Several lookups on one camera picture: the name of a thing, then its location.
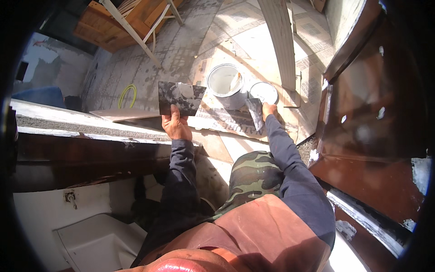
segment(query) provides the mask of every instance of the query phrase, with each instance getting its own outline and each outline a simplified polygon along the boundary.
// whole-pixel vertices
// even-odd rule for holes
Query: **hand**
[[[268,104],[267,102],[263,103],[263,121],[266,121],[268,115],[275,115],[277,113],[277,106],[275,104]]]
[[[171,105],[170,115],[162,115],[162,127],[172,140],[192,140],[192,132],[187,125],[187,116],[180,117],[180,110],[174,104]]]

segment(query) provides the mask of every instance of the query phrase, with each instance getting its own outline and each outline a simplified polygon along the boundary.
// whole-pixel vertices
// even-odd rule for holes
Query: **concrete wall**
[[[337,52],[356,22],[365,0],[328,0],[325,8],[332,45]]]
[[[15,80],[13,92],[57,86],[63,96],[80,96],[93,57],[80,49],[34,33],[22,61],[28,62],[23,81]]]

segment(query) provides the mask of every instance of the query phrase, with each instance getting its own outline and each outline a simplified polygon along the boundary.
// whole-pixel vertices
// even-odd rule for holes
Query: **wooden chair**
[[[182,1],[174,0],[174,6],[178,7]],[[141,39],[148,37],[146,43],[150,43],[155,39],[155,33],[159,32],[166,19],[172,17],[172,11],[167,8],[167,4],[166,0],[125,0],[117,9]],[[153,27],[165,10],[167,12],[162,21]],[[95,1],[91,1],[82,13],[73,34],[111,53],[137,44],[137,41],[110,12]]]

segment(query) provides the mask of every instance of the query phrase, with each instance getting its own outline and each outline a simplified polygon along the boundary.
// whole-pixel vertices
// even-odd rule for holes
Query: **sleeve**
[[[199,205],[194,147],[191,141],[172,140],[169,173],[160,205],[162,211],[182,214],[195,212]]]
[[[313,174],[303,163],[293,140],[274,115],[266,118],[269,146],[278,167],[284,172],[279,197],[331,250],[335,241],[335,215]]]
[[[172,140],[169,172],[160,201],[160,215],[150,227],[131,268],[156,248],[198,225],[200,199],[196,189],[196,166],[191,141]]]

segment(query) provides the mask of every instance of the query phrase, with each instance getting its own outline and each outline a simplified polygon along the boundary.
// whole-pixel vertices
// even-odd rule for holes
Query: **left hand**
[[[171,105],[171,114],[162,115],[162,127],[172,140],[184,139],[192,141],[192,132],[187,125],[188,116],[180,117],[180,110]]]

